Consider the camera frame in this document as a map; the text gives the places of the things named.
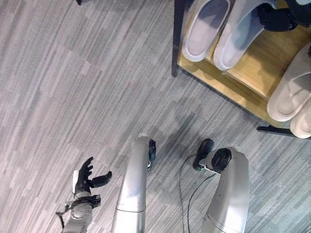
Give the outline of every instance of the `black metal frame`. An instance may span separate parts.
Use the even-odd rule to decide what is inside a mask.
[[[182,31],[184,26],[184,18],[187,17],[188,9],[193,0],[174,0],[174,28],[173,28],[173,53],[172,53],[172,76],[177,77],[178,72],[178,55],[180,43],[182,40]],[[257,130],[264,133],[273,133],[289,137],[296,137],[290,129],[276,128],[269,126],[258,126]]]
[[[296,137],[290,129],[284,129],[284,128],[277,128],[272,125],[269,126],[258,126],[257,131],[264,132],[264,133],[272,133],[272,134],[278,134],[283,136],[289,136],[289,137]]]

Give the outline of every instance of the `white slipper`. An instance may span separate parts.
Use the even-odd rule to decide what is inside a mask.
[[[196,0],[193,20],[184,38],[182,53],[192,61],[203,60],[231,7],[230,0]]]
[[[311,100],[293,117],[291,131],[296,137],[311,137]]]
[[[311,42],[298,52],[269,99],[267,110],[274,120],[290,120],[311,98],[310,46]]]
[[[233,67],[243,56],[248,46],[264,30],[259,21],[257,7],[274,0],[236,0],[224,31],[216,46],[213,61],[220,70]]]

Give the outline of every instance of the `wooden shelf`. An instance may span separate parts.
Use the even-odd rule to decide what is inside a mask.
[[[269,100],[292,59],[310,38],[311,30],[300,26],[283,33],[263,31],[239,62],[226,72],[229,77]],[[216,44],[217,41],[206,57],[211,63]]]
[[[279,8],[287,7],[284,0],[279,0],[278,4]],[[218,39],[205,60],[191,62],[180,53],[178,65],[254,115],[275,127],[282,127],[283,122],[268,115],[267,103],[292,59],[310,41],[311,29],[298,26],[290,32],[263,31],[239,62],[227,71],[220,71],[213,64],[212,55]]]
[[[178,64],[184,70],[196,76],[204,83],[224,94],[254,115],[269,122],[271,125],[275,127],[281,127],[283,125],[282,122],[275,121],[269,117],[266,111],[268,101],[265,98],[258,95],[239,81],[223,74],[207,60],[191,62],[181,54],[179,56]]]

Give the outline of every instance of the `gray carpet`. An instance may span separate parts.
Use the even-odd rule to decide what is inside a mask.
[[[173,78],[172,36],[172,0],[0,0],[1,233],[61,232],[54,212],[72,199],[72,172],[90,156],[94,176],[113,178],[93,190],[102,205],[89,232],[110,232],[139,132],[157,142],[147,233],[182,232],[178,171],[207,137],[249,159],[245,232],[311,228],[310,141],[259,133],[249,112],[186,73]],[[182,174],[187,205],[210,173],[188,163]],[[194,196],[191,233],[201,232],[218,180]]]

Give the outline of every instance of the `black cable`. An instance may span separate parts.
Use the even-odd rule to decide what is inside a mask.
[[[182,194],[181,194],[181,185],[180,185],[180,180],[181,180],[181,171],[183,169],[183,166],[185,165],[186,161],[188,159],[190,159],[191,157],[193,156],[196,156],[196,154],[192,154],[190,156],[187,157],[187,159],[184,160],[182,166],[180,167],[180,170],[179,170],[179,197],[180,197],[180,201],[181,201],[181,212],[182,212],[182,221],[183,221],[183,233],[185,233],[185,227],[184,227],[184,205],[183,205],[183,198],[182,198]],[[213,177],[214,175],[212,176],[209,176],[207,177],[205,180],[203,180],[200,185],[195,189],[195,191],[193,192],[193,194],[191,195],[190,199],[189,199],[189,203],[188,203],[188,210],[187,210],[187,224],[188,224],[188,231],[190,233],[190,226],[189,226],[189,208],[190,208],[190,202],[191,202],[191,199],[192,197],[194,196],[195,192],[199,189],[199,187],[205,182],[207,181],[209,178]]]
[[[180,170],[179,170],[179,198],[180,198],[180,201],[181,201],[181,213],[182,213],[182,219],[183,219],[183,233],[185,233],[185,227],[184,227],[184,204],[183,204],[183,198],[182,198],[182,195],[181,195],[181,186],[180,186],[180,179],[181,179],[181,170],[183,169],[183,166],[185,165],[186,161],[188,159],[190,159],[191,157],[193,156],[196,156],[197,154],[192,154],[190,156],[188,156],[187,159],[185,159],[185,161],[183,162],[182,166],[180,167]]]
[[[191,202],[191,199],[192,199],[192,197],[194,196],[195,192],[199,189],[199,187],[200,187],[205,181],[207,181],[209,178],[212,178],[214,175],[216,175],[216,174],[213,174],[213,175],[207,177],[205,180],[203,180],[203,181],[200,183],[200,185],[195,189],[195,191],[193,192],[193,194],[191,195],[191,197],[190,197],[190,199],[189,199],[188,211],[187,211],[187,223],[188,223],[188,231],[189,231],[189,233],[190,233],[190,226],[189,226],[189,209],[190,209],[190,202]]]

